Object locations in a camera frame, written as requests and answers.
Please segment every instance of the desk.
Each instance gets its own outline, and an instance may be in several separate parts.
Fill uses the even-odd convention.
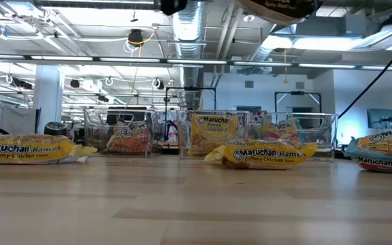
[[[176,156],[0,165],[0,244],[392,245],[392,174]]]

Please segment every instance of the wooden table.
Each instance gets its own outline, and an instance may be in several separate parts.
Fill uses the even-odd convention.
[[[0,244],[392,245],[392,174],[175,156],[0,165]]]

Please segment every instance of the white column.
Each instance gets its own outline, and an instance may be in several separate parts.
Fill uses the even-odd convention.
[[[38,65],[35,72],[34,108],[41,108],[38,133],[49,122],[61,121],[65,76],[58,65]]]

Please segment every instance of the silver ductwork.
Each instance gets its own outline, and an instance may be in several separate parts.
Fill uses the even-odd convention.
[[[203,13],[205,3],[189,1],[184,10],[174,14],[173,30],[174,39],[178,41],[201,42],[203,38]],[[202,46],[199,44],[178,44],[176,55],[180,59],[200,59],[202,55]],[[199,68],[181,67],[180,68],[180,85],[181,86],[202,86],[198,84]],[[199,93],[184,93],[186,107],[197,107],[198,101],[195,97]]]

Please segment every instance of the clear plastic bin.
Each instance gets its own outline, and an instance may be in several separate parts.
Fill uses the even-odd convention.
[[[267,115],[268,121],[279,124],[294,120],[297,136],[302,143],[316,142],[317,152],[309,161],[333,161],[336,148],[337,114],[276,112]]]
[[[248,135],[249,112],[218,110],[178,111],[180,158],[200,158],[230,139]]]
[[[105,156],[150,157],[159,130],[149,110],[84,109],[84,126],[86,145]]]

